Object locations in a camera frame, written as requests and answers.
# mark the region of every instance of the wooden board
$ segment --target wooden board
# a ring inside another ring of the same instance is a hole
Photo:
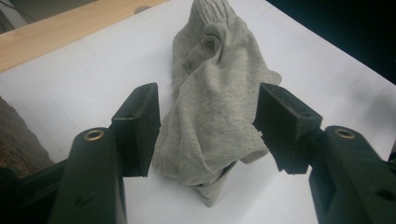
[[[140,7],[154,7],[164,1],[98,0],[2,34],[0,72],[128,18]]]

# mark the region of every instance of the gray garment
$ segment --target gray garment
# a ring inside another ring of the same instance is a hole
[[[260,83],[278,85],[281,77],[267,68],[253,33],[225,0],[194,0],[173,48],[176,102],[163,120],[152,165],[198,190],[211,206],[237,161],[268,152],[252,122]]]

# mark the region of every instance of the brown fabric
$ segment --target brown fabric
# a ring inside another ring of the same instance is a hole
[[[0,167],[12,168],[24,178],[52,164],[17,111],[0,97]]]

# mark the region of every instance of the white table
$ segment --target white table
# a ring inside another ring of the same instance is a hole
[[[382,159],[396,137],[396,87],[263,0],[230,4],[256,36],[281,86],[323,116],[322,128],[362,133]],[[54,161],[74,137],[107,127],[140,85],[157,82],[161,116],[172,106],[172,41],[191,0],[170,0],[0,74],[0,96],[24,118]],[[205,207],[177,180],[151,170],[125,178],[129,223],[316,223],[308,175],[280,173],[272,156],[239,162],[218,201]]]

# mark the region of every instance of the wooden edge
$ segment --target wooden edge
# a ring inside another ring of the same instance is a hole
[[[117,21],[139,7],[166,0],[97,0],[0,35],[0,72],[65,46]]]

